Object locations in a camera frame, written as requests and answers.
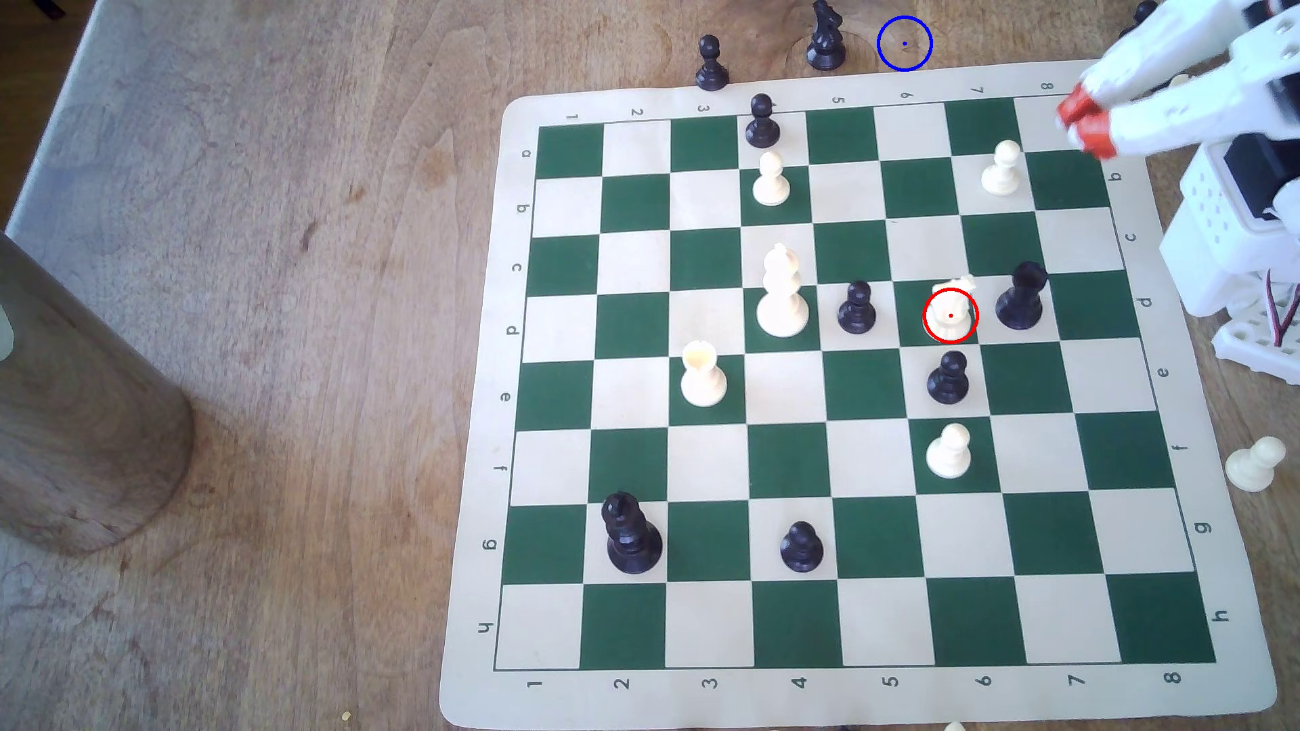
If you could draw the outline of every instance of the wooden table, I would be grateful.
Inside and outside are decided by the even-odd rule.
[[[1096,57],[1134,3],[837,5],[923,18],[941,68]],[[117,548],[0,537],[0,727],[443,726],[502,111],[688,85],[702,33],[733,81],[812,75],[810,27],[796,0],[100,0],[8,233],[191,394],[196,454]],[[884,69],[862,29],[840,73]],[[1188,159],[1150,161],[1166,222]],[[1264,434],[1300,449],[1296,390],[1216,360],[1218,324],[1192,321],[1222,454]],[[1053,727],[1300,721],[1296,462],[1232,493],[1278,704]]]

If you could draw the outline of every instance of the red circle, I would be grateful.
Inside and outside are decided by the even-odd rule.
[[[966,333],[965,336],[962,336],[962,337],[957,338],[957,339],[944,339],[944,338],[941,338],[941,337],[936,336],[936,334],[935,334],[935,330],[931,330],[931,329],[930,329],[930,321],[928,321],[928,319],[926,317],[926,312],[927,312],[927,311],[930,311],[930,303],[931,303],[931,302],[933,302],[936,297],[939,297],[939,295],[944,294],[945,291],[959,291],[959,293],[962,293],[962,295],[963,295],[963,297],[965,297],[966,299],[971,300],[971,310],[972,310],[972,311],[975,312],[975,316],[974,316],[974,317],[971,319],[971,329],[970,329],[970,332],[968,332],[968,333]],[[975,304],[975,298],[974,298],[974,297],[971,297],[971,293],[968,293],[968,291],[966,291],[966,290],[963,290],[963,289],[958,289],[958,287],[944,287],[944,289],[941,289],[941,290],[936,291],[935,294],[930,295],[930,299],[927,299],[927,300],[926,300],[926,304],[924,304],[924,306],[922,306],[922,308],[920,308],[920,326],[926,328],[926,333],[927,333],[927,334],[930,334],[930,337],[932,337],[932,338],[937,339],[939,342],[941,342],[941,343],[944,343],[944,345],[957,345],[957,343],[959,343],[959,342],[962,342],[962,341],[965,341],[965,339],[970,338],[971,336],[974,336],[974,334],[975,334],[975,328],[976,328],[978,325],[979,325],[979,304]]]

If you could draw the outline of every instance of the wooden cylinder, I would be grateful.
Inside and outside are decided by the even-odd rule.
[[[185,477],[190,402],[5,235],[0,307],[0,527],[60,553],[113,545]]]

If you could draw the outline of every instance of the black chess piece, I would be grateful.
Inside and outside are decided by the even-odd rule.
[[[840,33],[844,17],[826,0],[815,0],[812,12],[816,13],[816,30],[809,43],[809,65],[819,72],[833,72],[844,64],[844,34]]]
[[[637,498],[614,493],[601,506],[604,532],[610,535],[606,553],[614,567],[624,574],[645,574],[663,555],[663,536],[641,512]]]
[[[754,114],[754,121],[745,127],[745,140],[759,150],[776,144],[781,139],[781,127],[772,118],[772,98],[755,94],[749,100],[749,111]]]
[[[1039,293],[1048,284],[1048,271],[1037,261],[1020,261],[1011,272],[1011,287],[997,298],[994,312],[1013,330],[1027,330],[1043,317]]]
[[[781,561],[790,567],[790,571],[800,574],[812,571],[820,566],[824,553],[816,531],[802,520],[790,525],[790,531],[781,538]]]
[[[861,336],[876,324],[876,308],[871,304],[871,285],[857,281],[849,285],[849,299],[836,315],[845,332]]]
[[[939,403],[949,406],[966,398],[971,381],[966,377],[966,355],[959,350],[949,350],[939,359],[939,368],[926,380],[926,390]]]
[[[705,91],[718,91],[731,82],[727,66],[718,62],[720,53],[716,35],[705,35],[699,39],[699,56],[705,60],[705,65],[696,72],[696,86]]]

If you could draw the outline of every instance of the captured chess piece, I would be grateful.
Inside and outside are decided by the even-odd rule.
[[[824,554],[822,538],[816,537],[812,525],[803,520],[790,525],[789,532],[781,538],[781,561],[790,567],[790,571],[807,574],[822,565]]]
[[[871,285],[857,281],[849,285],[849,299],[836,315],[844,332],[861,336],[876,324],[876,308],[871,304]]]
[[[949,350],[939,359],[939,368],[926,380],[926,390],[939,403],[952,406],[966,398],[971,381],[966,377],[966,355],[959,350]]]
[[[718,62],[719,55],[722,48],[716,35],[705,35],[699,39],[699,56],[705,60],[705,65],[696,72],[696,86],[705,91],[718,91],[731,82],[727,66]]]
[[[781,126],[772,118],[772,98],[755,94],[749,100],[749,111],[754,114],[754,121],[745,127],[745,140],[759,150],[776,144],[781,139]]]
[[[615,568],[624,574],[645,574],[654,568],[663,555],[663,536],[646,520],[637,498],[614,493],[604,498],[601,518],[610,536],[606,553]]]
[[[1037,261],[1020,261],[1011,272],[1011,287],[997,298],[993,312],[1013,330],[1027,330],[1043,319],[1040,293],[1048,284],[1048,271]]]

